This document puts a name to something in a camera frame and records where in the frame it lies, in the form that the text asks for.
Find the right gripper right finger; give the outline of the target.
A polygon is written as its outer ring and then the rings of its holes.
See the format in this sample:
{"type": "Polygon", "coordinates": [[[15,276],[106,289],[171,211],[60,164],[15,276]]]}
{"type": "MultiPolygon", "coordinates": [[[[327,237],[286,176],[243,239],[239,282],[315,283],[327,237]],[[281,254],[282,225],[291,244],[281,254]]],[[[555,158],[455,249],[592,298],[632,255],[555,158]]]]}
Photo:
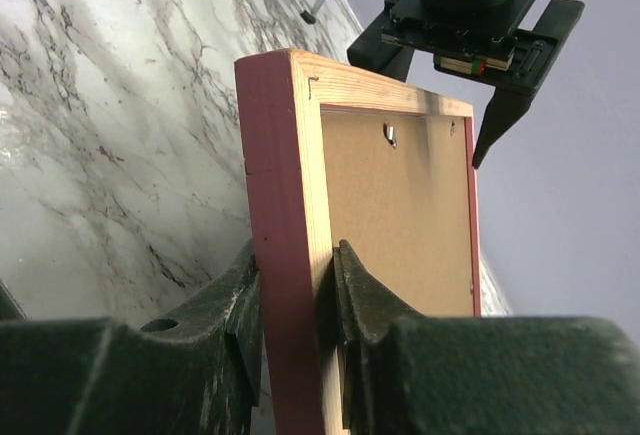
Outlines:
{"type": "Polygon", "coordinates": [[[333,252],[342,421],[354,434],[635,434],[639,351],[593,317],[420,314],[333,252]]]}

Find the pink picture frame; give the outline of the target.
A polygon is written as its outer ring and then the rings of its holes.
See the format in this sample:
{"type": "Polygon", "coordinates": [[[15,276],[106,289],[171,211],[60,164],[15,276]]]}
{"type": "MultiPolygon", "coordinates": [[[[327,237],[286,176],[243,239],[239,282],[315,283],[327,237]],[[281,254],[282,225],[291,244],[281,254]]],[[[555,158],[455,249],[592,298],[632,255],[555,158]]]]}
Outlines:
{"type": "Polygon", "coordinates": [[[303,50],[239,59],[235,77],[275,427],[340,434],[340,240],[419,312],[480,311],[473,110],[303,50]]]}

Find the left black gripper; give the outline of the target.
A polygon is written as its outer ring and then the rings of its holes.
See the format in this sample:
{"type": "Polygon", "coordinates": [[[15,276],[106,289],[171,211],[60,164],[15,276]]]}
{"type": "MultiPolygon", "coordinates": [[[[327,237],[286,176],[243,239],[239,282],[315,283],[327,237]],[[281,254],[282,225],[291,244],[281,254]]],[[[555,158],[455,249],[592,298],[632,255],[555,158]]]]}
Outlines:
{"type": "Polygon", "coordinates": [[[551,0],[533,29],[521,30],[534,1],[385,0],[385,14],[348,47],[347,59],[406,82],[415,50],[423,51],[436,70],[495,87],[472,159],[479,168],[529,111],[584,10],[582,1],[551,0]]]}

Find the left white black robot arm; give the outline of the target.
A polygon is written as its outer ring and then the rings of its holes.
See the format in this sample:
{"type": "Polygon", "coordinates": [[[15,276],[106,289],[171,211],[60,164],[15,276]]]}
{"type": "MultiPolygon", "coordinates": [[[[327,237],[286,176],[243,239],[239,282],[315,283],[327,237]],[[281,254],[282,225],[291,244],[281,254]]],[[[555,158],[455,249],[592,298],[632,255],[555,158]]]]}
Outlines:
{"type": "Polygon", "coordinates": [[[551,0],[530,30],[520,24],[536,0],[385,0],[382,12],[349,46],[357,68],[406,81],[415,52],[435,70],[494,87],[472,165],[530,106],[579,21],[584,4],[551,0]]]}

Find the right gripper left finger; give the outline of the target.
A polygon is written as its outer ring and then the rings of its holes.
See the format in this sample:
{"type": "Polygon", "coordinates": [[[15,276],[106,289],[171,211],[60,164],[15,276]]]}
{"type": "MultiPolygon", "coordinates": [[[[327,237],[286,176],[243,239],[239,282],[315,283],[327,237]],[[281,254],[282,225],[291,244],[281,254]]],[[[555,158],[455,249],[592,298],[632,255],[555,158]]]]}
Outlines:
{"type": "Polygon", "coordinates": [[[1,325],[5,434],[246,434],[261,384],[260,278],[244,246],[141,328],[113,318],[1,325]]]}

